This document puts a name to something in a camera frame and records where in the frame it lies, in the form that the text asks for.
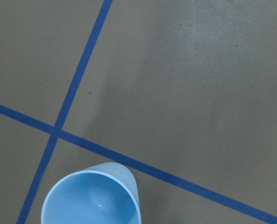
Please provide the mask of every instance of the blue tape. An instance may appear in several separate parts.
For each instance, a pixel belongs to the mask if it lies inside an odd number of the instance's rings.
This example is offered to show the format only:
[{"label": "blue tape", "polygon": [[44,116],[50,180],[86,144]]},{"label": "blue tape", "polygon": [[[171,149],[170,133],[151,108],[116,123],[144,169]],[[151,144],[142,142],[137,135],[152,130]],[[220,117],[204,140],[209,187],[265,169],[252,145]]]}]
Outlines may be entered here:
[{"label": "blue tape", "polygon": [[60,109],[60,112],[58,114],[58,117],[56,119],[54,129],[51,131],[49,141],[47,143],[47,146],[45,148],[45,151],[43,153],[43,156],[41,158],[41,161],[39,163],[39,166],[37,168],[36,174],[34,176],[34,179],[30,185],[29,191],[26,195],[26,199],[23,203],[22,209],[20,211],[17,224],[23,224],[26,222],[27,216],[29,214],[30,208],[32,206],[32,203],[35,199],[38,186],[40,184],[40,181],[42,179],[42,176],[46,170],[46,167],[50,161],[50,158],[52,156],[52,153],[54,151],[55,145],[58,140],[58,133],[61,131],[61,129],[64,126],[64,122],[68,116],[71,104],[75,98],[77,89],[79,87],[79,84],[81,82],[81,78],[84,74],[84,71],[87,67],[88,61],[92,55],[93,48],[97,42],[98,36],[101,32],[102,26],[104,24],[105,18],[108,14],[109,8],[111,6],[112,0],[104,0],[102,7],[99,11],[99,14],[97,16],[96,22],[92,28],[92,32],[90,34],[90,37],[87,41],[87,44],[85,46],[85,49],[82,53],[82,56],[80,58],[80,61],[78,63],[78,66],[76,68],[75,74],[73,76],[73,79],[71,81],[70,87],[68,89],[68,92],[64,98],[64,102],[62,104],[62,107]]},{"label": "blue tape", "polygon": [[46,132],[48,134],[51,133],[53,130],[53,126],[48,125],[44,122],[41,122],[39,120],[36,120],[34,118],[31,118],[27,115],[24,115],[22,113],[19,113],[17,111],[14,111],[12,109],[9,109],[5,106],[0,105],[0,114],[5,115],[9,118],[12,118],[14,120],[17,120],[23,124],[26,124],[28,126],[34,127],[40,131]]},{"label": "blue tape", "polygon": [[150,176],[153,176],[159,180],[165,181],[165,182],[175,185],[179,188],[190,191],[196,195],[207,198],[216,203],[222,204],[228,208],[239,211],[245,215],[251,216],[253,218],[257,218],[257,219],[267,222],[269,224],[277,224],[277,217],[272,214],[269,214],[262,210],[256,209],[254,207],[251,207],[249,205],[246,205],[244,203],[236,201],[232,198],[226,197],[224,195],[221,195],[219,193],[216,193],[214,191],[211,191],[209,189],[201,187],[195,183],[189,182],[189,181],[179,178],[175,175],[169,174],[169,173],[159,170],[155,167],[149,166],[143,162],[137,161],[137,160],[127,157],[123,154],[120,154],[113,150],[110,150],[108,148],[99,146],[88,140],[80,138],[74,134],[68,133],[66,131],[61,131],[59,134],[59,138],[65,140],[69,143],[72,143],[74,145],[77,145],[79,147],[85,148],[91,152],[102,155],[104,157],[107,157],[111,160],[114,160],[116,162],[119,162],[121,164],[129,166],[136,170],[139,170],[139,171],[141,171],[145,174],[148,174]]}]

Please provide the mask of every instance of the cup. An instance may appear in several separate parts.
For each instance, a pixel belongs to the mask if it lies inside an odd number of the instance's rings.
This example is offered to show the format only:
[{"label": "cup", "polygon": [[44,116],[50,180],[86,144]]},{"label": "cup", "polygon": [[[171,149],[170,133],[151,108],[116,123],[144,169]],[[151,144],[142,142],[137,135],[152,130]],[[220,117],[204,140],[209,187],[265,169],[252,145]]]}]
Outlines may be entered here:
[{"label": "cup", "polygon": [[44,201],[41,224],[141,224],[133,174],[106,162],[64,177]]}]

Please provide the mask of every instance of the light blue cup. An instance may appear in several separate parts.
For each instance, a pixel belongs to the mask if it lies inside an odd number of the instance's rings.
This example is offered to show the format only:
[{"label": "light blue cup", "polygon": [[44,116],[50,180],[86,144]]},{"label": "light blue cup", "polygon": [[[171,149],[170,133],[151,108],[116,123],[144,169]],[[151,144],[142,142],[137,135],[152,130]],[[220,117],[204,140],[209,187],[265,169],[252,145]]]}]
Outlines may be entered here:
[{"label": "light blue cup", "polygon": [[141,224],[135,178],[115,162],[70,174],[48,193],[41,223]]}]

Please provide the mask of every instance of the gray floor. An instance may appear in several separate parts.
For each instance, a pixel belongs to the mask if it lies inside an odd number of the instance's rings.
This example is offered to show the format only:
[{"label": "gray floor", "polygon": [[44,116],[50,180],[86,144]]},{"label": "gray floor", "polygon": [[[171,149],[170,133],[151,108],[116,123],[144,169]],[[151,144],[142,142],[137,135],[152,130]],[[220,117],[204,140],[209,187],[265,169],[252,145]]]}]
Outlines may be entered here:
[{"label": "gray floor", "polygon": [[[101,0],[0,1],[0,104],[54,125]],[[277,216],[277,0],[114,0],[64,130]],[[0,115],[0,223],[49,135]],[[109,159],[59,140],[30,210]],[[143,224],[263,223],[131,169]]]}]

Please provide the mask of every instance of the blue stripe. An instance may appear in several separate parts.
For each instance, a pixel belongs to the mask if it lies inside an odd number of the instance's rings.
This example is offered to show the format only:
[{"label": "blue stripe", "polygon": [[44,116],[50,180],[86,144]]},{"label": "blue stripe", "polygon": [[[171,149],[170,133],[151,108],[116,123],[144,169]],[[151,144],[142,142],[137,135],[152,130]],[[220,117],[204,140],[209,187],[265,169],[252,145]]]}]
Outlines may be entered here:
[{"label": "blue stripe", "polygon": [[47,146],[45,148],[45,151],[43,153],[43,156],[41,158],[41,161],[39,163],[39,166],[37,168],[35,177],[31,183],[31,186],[29,188],[29,191],[27,193],[26,199],[24,201],[24,204],[22,206],[22,209],[20,211],[17,224],[23,224],[26,222],[27,216],[29,214],[30,208],[32,206],[32,203],[35,199],[39,183],[41,181],[41,178],[46,170],[46,167],[50,161],[50,158],[52,156],[52,153],[54,151],[55,145],[57,143],[58,134],[61,131],[61,129],[64,126],[64,122],[68,116],[71,104],[75,98],[77,89],[79,87],[79,84],[81,82],[81,78],[84,74],[84,71],[87,67],[88,61],[92,55],[92,50],[97,42],[98,36],[101,32],[102,26],[104,24],[105,18],[107,16],[107,13],[109,11],[109,8],[111,6],[112,0],[104,0],[102,7],[99,11],[99,14],[97,16],[96,22],[92,28],[91,35],[87,41],[87,44],[85,46],[85,49],[82,53],[82,56],[80,58],[80,61],[78,63],[78,66],[76,68],[75,74],[73,76],[72,82],[70,84],[70,87],[68,89],[68,92],[64,98],[64,102],[62,104],[62,107],[60,109],[60,112],[58,114],[57,120],[54,125],[54,129],[51,132],[49,141],[47,143]]},{"label": "blue stripe", "polygon": [[99,146],[95,143],[92,143],[88,140],[82,139],[82,138],[80,138],[76,135],[73,135],[71,133],[68,133],[66,131],[61,131],[59,134],[59,138],[65,140],[69,143],[72,143],[74,145],[77,145],[79,147],[85,148],[91,152],[102,155],[104,157],[107,157],[111,160],[122,163],[122,164],[129,166],[131,168],[134,168],[136,170],[139,170],[139,171],[141,171],[145,174],[148,174],[150,176],[153,176],[159,180],[165,181],[165,182],[175,185],[179,188],[190,191],[196,195],[207,198],[216,203],[222,204],[228,208],[239,211],[245,215],[251,216],[253,218],[257,218],[257,219],[267,222],[269,224],[277,224],[277,217],[272,214],[269,214],[262,210],[251,207],[247,204],[236,201],[232,198],[226,197],[224,195],[221,195],[219,193],[216,193],[214,191],[211,191],[209,189],[201,187],[197,184],[194,184],[192,182],[189,182],[187,180],[184,180],[182,178],[179,178],[175,175],[169,174],[162,170],[159,170],[155,167],[149,166],[143,162],[137,161],[137,160],[127,157],[123,154],[120,154],[113,150],[110,150],[108,148]]},{"label": "blue stripe", "polygon": [[53,126],[48,125],[44,122],[41,122],[39,120],[36,120],[34,118],[31,118],[27,115],[24,115],[22,113],[19,113],[17,111],[14,111],[12,109],[9,109],[8,107],[0,105],[0,114],[5,115],[9,118],[12,118],[14,120],[17,120],[23,124],[26,124],[28,126],[34,127],[40,131],[51,133]]}]

